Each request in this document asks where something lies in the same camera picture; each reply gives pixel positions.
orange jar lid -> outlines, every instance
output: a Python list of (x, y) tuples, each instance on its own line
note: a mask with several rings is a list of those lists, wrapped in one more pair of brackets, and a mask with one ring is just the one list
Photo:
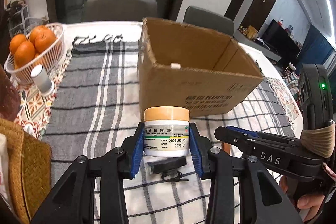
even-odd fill
[(189, 110), (177, 106), (157, 106), (145, 110), (145, 122), (156, 120), (189, 121)]

white plastic jar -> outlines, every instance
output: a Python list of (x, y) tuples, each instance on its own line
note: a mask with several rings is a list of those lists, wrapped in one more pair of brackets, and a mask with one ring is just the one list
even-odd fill
[(189, 154), (189, 110), (159, 106), (145, 110), (145, 154), (154, 157), (181, 157)]

hand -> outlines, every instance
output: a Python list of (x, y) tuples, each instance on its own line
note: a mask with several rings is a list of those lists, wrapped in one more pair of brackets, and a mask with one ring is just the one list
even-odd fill
[[(288, 185), (287, 185), (287, 177), (282, 176), (279, 181), (279, 185), (281, 189), (287, 193)], [(311, 193), (303, 195), (299, 198), (296, 203), (297, 208), (299, 209), (310, 209), (306, 217), (304, 218), (304, 222), (311, 220), (313, 217), (316, 216), (319, 208), (324, 200), (324, 195), (322, 193)]]

jar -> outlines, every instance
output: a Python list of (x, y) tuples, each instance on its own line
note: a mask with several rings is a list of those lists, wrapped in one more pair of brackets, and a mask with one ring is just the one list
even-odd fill
[(0, 65), (0, 118), (14, 121), (20, 109), (20, 96)]
[(154, 157), (189, 154), (189, 110), (159, 106), (145, 110), (144, 153)]

chair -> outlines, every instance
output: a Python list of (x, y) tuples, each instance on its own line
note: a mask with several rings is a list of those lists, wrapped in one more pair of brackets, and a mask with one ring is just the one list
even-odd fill
[(144, 17), (157, 15), (156, 0), (88, 0), (83, 7), (81, 22), (142, 21)]
[(187, 8), (183, 22), (214, 29), (230, 36), (233, 36), (235, 29), (231, 19), (196, 6), (189, 6)]

